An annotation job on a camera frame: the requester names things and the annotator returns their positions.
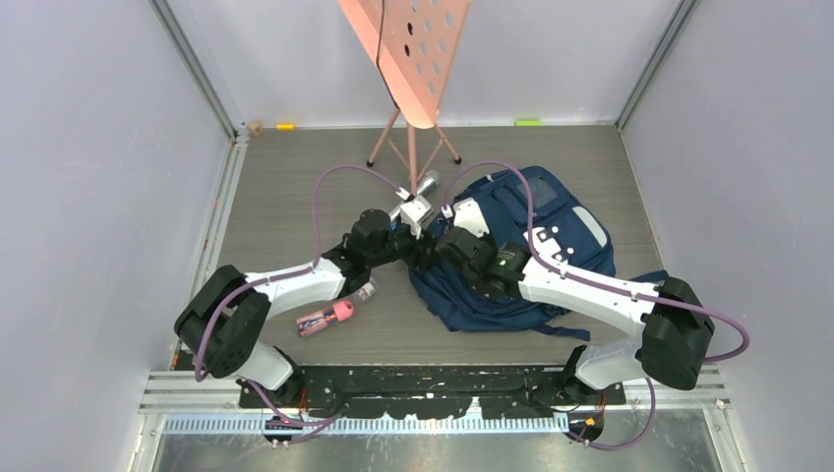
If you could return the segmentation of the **silver microphone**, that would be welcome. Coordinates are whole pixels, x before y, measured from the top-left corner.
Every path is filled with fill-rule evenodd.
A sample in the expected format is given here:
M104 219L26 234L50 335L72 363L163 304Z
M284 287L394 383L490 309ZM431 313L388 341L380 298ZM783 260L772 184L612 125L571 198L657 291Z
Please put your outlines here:
M420 179L417 187L417 195L426 197L433 193L440 187L441 184L441 174L438 170L432 169L428 170ZM396 218L400 214L400 208L402 203L399 203L395 206L389 213L389 218L391 222L394 222Z

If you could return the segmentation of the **navy blue student backpack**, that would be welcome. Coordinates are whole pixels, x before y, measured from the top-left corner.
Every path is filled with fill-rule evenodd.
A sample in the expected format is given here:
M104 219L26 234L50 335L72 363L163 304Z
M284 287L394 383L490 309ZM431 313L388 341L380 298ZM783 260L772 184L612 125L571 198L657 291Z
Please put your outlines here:
M660 313L663 271L615 277L609 231L549 170L529 166L485 176L429 223L438 263L409 279L451 331L536 330L590 339L552 326L569 311L639 338Z

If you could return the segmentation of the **pink music stand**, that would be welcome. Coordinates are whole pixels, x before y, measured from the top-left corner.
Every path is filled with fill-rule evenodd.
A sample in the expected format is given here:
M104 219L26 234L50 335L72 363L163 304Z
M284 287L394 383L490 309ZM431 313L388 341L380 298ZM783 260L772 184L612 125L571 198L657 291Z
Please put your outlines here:
M381 76L393 104L366 161L388 145L417 193L441 148L462 158L438 124L445 89L471 3L465 0L339 0L348 24Z

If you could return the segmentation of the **small purple glitter jar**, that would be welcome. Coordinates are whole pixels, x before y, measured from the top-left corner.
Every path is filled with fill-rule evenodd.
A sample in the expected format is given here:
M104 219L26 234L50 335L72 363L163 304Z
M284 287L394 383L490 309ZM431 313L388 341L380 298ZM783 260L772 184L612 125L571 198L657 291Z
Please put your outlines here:
M368 281L351 295L351 300L358 304L366 303L376 292L376 284L373 281Z

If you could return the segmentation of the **green tape piece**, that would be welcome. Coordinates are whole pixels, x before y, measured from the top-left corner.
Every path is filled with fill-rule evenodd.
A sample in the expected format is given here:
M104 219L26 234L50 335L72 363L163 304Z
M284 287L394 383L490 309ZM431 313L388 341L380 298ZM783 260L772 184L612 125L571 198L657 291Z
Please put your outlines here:
M514 121L516 127L539 127L542 126L540 119L517 119Z

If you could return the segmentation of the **small wooden block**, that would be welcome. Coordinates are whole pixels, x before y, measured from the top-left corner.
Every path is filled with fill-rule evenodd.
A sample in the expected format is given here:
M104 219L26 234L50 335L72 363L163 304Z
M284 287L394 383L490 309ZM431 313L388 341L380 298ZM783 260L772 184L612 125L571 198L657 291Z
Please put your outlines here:
M259 137L263 133L263 124L260 120L252 120L247 123L247 129L251 136Z

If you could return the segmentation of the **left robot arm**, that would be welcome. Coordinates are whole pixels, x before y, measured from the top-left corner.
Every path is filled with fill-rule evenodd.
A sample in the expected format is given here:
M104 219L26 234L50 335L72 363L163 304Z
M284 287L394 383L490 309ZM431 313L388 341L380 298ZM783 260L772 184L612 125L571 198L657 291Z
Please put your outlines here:
M178 317L174 332L194 355L195 378L230 376L253 381L275 405L293 405L302 391L296 365L260 341L266 321L317 302L346 298L397 261L418 266L430 239L422 223L431 213L423 199L400 206L397 216L379 209L361 213L332 249L313 261L265 273L218 268Z

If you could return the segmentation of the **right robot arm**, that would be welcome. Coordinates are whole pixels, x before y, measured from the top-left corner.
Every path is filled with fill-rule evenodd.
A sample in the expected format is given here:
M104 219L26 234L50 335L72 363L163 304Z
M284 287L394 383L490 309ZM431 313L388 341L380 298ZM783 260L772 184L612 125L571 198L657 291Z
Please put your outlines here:
M570 265L554 238L536 228L524 243L496 246L453 227L435 246L470 287L487 298L511 296L577 312L624 333L605 345L574 349L561 378L574 403L611 384L649 378L678 390L695 388L715 325L700 314L680 279L661 284L621 280Z

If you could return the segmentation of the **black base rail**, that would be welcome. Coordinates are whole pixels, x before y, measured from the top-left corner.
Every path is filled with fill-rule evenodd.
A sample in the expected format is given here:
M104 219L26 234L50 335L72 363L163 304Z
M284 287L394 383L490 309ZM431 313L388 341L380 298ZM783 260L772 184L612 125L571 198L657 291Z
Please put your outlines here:
M239 405L297 408L318 421L333 415L458 419L474 410L489 420L534 419L579 406L624 404L620 384L580 400L569 396L561 370L550 365L303 366L278 391L263 395L248 382L240 382Z

